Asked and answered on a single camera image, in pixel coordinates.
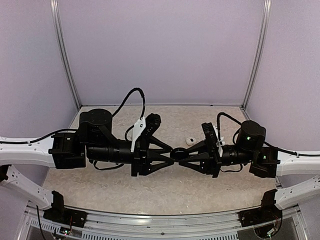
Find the white earbud charging case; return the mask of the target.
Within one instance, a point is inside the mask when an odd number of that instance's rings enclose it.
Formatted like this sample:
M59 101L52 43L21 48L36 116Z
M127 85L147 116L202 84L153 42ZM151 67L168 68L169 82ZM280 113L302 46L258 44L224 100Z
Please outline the white earbud charging case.
M187 137L185 139L185 143L188 145L188 146L193 146L197 143L197 140L194 138L194 137Z

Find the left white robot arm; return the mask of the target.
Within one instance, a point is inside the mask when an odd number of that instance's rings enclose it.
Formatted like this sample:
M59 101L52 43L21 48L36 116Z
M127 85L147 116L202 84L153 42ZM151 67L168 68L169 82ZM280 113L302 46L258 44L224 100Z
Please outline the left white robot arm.
M112 114L101 108L82 112L76 130L62 129L38 139L1 138L0 183L11 188L63 223L70 218L64 197L21 176L15 165L39 165L58 170L84 168L87 161L129 164L132 176L147 176L174 164L171 147L154 137L158 114L141 117L133 126L132 140L112 133Z

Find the black round charging case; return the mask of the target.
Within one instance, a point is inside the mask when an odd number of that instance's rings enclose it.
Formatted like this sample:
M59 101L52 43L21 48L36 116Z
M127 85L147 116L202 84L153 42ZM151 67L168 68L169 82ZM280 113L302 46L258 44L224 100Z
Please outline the black round charging case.
M186 148L177 147L177 148L172 149L169 156L175 162L179 162L180 160L186 159L189 156L189 154L188 154Z

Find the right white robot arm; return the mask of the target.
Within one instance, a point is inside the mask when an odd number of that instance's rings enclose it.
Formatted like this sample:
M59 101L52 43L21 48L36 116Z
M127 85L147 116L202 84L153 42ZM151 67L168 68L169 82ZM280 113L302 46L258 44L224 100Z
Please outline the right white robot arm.
M265 141L266 129L252 120L239 124L233 144L224 144L220 129L203 123L205 139L189 148L176 148L171 157L180 166L217 178L222 167L249 164L249 172L259 178L313 175L310 180L263 194L256 218L266 222L277 210L284 210L320 193L319 152L299 153L272 146Z

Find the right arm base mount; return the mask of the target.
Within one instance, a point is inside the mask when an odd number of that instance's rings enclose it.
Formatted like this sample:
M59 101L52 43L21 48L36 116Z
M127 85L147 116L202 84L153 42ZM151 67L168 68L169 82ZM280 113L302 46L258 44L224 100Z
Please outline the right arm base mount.
M272 189L265 192L260 206L240 211L238 217L241 226L248 227L281 219L283 217L283 211L278 209L275 205L275 194L277 191L277 189Z

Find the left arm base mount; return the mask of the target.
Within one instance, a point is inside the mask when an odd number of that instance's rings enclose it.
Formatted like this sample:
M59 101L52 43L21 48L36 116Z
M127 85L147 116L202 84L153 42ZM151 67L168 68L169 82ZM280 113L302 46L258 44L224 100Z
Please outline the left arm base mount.
M43 211L43 218L70 227L84 228L88 213L65 207L63 195L55 190L51 193L53 200L50 208Z

